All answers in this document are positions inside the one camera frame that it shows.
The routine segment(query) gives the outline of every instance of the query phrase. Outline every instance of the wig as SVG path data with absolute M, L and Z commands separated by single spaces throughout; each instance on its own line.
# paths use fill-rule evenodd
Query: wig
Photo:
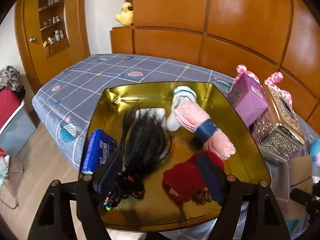
M 172 138 L 163 129 L 163 119 L 150 111 L 143 114 L 137 108 L 125 113 L 122 137 L 115 152 L 121 154 L 122 172 L 102 203 L 107 210 L 116 207 L 121 199 L 143 199 L 143 179 L 151 174 L 172 150 Z

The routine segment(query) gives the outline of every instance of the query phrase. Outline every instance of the chair leg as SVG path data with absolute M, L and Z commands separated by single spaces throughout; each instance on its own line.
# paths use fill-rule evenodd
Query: chair leg
M 9 206 L 7 203 L 5 203 L 2 199 L 0 199 L 0 201 L 5 204 L 8 208 L 15 210 L 18 206 L 18 201 L 17 198 L 12 194 L 12 192 L 10 191 L 10 189 L 8 188 L 8 186 L 4 183 L 4 185 L 7 187 L 9 193 L 12 195 L 13 199 L 14 199 L 14 207 Z
M 17 172 L 9 172 L 9 173 L 7 173 L 6 176 L 12 175 L 12 174 L 19 174 L 19 173 L 23 172 L 23 163 L 22 163 L 22 161 L 20 161 L 18 158 L 13 157 L 13 156 L 11 156 L 11 155 L 10 155 L 10 157 L 11 157 L 11 158 L 14 158 L 14 159 L 17 160 L 18 162 L 20 162 L 20 164 L 21 164 L 21 170 L 20 170 L 20 171 L 17 171 Z

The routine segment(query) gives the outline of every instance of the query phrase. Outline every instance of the purple box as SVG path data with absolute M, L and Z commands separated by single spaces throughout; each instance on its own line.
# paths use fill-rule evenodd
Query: purple box
M 233 86 L 227 100 L 247 127 L 268 108 L 262 87 L 247 74 L 243 74 Z

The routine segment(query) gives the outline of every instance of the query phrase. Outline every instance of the white wall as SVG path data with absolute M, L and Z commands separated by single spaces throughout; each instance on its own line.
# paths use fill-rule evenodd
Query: white wall
M 109 31 L 120 25 L 115 15 L 121 12 L 125 0 L 84 0 L 84 3 L 90 53 L 111 53 Z
M 28 82 L 20 57 L 14 28 L 14 9 L 15 5 L 10 9 L 0 25 L 0 69 L 7 65 L 12 65 L 20 71 L 20 82 L 26 89 L 25 106 L 26 110 L 30 112 L 33 110 L 31 100 L 34 93 Z

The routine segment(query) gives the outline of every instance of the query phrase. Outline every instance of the clothes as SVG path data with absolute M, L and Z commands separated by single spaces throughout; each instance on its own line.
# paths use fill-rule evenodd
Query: clothes
M 197 165 L 200 153 L 206 153 L 215 165 L 224 170 L 223 161 L 215 153 L 203 150 L 196 152 L 187 161 L 174 165 L 163 174 L 162 187 L 173 200 L 188 202 L 194 194 L 206 187 Z
M 196 93 L 187 86 L 179 86 L 173 91 L 171 113 L 167 119 L 167 129 L 169 131 L 175 132 L 181 127 L 174 113 L 174 110 L 178 107 L 178 105 L 186 101 L 196 102 L 196 100 Z
M 0 70 L 0 90 L 9 87 L 12 91 L 20 92 L 23 89 L 20 81 L 20 72 L 13 66 L 6 66 Z
M 236 153 L 236 149 L 229 138 L 219 128 L 203 144 L 203 149 L 214 152 L 222 160 L 227 160 Z
M 191 133 L 196 132 L 198 127 L 210 116 L 196 102 L 184 102 L 174 111 L 178 122 Z
M 24 97 L 26 96 L 26 90 L 24 89 L 24 86 L 22 86 L 22 88 L 19 92 L 16 90 L 16 91 L 14 91 L 14 93 L 20 99 L 20 101 L 22 101 L 24 99 Z

